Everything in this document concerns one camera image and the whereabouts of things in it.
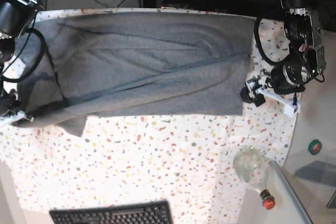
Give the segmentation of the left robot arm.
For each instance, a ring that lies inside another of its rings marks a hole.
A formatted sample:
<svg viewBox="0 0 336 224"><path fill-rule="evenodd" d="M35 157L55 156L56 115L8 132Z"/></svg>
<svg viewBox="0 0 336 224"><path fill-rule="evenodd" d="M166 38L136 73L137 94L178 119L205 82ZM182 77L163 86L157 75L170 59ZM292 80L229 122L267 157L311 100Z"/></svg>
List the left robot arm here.
<svg viewBox="0 0 336 224"><path fill-rule="evenodd" d="M305 85L323 76L326 69L324 46L321 39L319 0L278 0L278 7L257 17L254 36L263 60L271 71L261 70L256 77L246 81L240 96L246 103L261 106L266 102L267 90L273 89L278 98L282 95L304 92ZM289 55L282 61L273 61L265 54L259 25L267 15L283 10L284 33L289 40Z"/></svg>

